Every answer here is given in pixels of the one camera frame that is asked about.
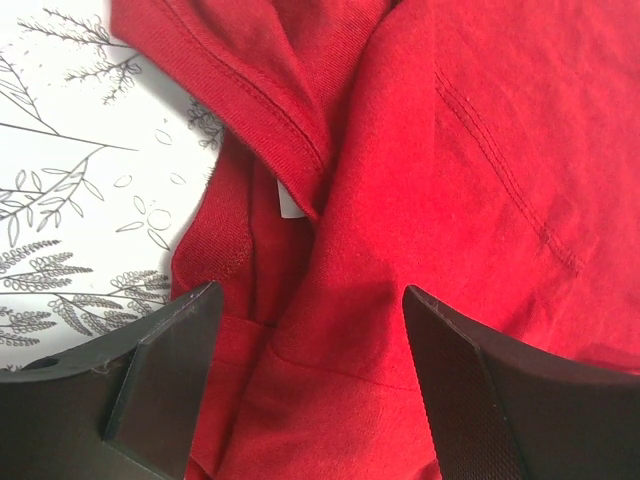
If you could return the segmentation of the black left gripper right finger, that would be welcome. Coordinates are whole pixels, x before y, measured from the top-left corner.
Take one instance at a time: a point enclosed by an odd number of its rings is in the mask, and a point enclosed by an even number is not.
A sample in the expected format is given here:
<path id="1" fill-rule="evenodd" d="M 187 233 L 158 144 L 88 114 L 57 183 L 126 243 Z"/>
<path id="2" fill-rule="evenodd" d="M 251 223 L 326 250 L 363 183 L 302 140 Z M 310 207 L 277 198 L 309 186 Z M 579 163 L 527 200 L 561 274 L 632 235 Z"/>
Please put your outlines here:
<path id="1" fill-rule="evenodd" d="M 416 286 L 403 313 L 442 478 L 638 478 L 638 377 L 531 347 Z"/>

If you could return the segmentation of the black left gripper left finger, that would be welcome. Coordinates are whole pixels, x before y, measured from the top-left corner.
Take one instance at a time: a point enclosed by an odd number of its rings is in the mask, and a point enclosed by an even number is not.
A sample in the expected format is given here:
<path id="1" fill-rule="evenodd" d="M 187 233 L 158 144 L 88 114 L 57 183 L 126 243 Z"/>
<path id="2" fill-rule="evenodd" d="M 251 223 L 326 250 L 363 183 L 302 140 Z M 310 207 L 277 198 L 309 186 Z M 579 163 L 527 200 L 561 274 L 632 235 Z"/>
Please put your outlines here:
<path id="1" fill-rule="evenodd" d="M 2 478 L 184 478 L 222 310 L 222 289 L 209 283 L 3 372 Z"/>

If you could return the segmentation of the dark red t shirt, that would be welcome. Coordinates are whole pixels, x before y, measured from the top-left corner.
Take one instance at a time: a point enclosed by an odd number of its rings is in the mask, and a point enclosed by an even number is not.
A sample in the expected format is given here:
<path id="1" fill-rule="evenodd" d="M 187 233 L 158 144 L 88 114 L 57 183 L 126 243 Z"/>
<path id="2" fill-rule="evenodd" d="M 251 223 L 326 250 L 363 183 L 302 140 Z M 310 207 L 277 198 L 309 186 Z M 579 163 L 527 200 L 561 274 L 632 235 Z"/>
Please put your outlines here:
<path id="1" fill-rule="evenodd" d="M 639 370 L 635 1 L 116 1 L 219 116 L 172 293 L 225 305 L 190 479 L 434 479 L 401 299 Z"/>

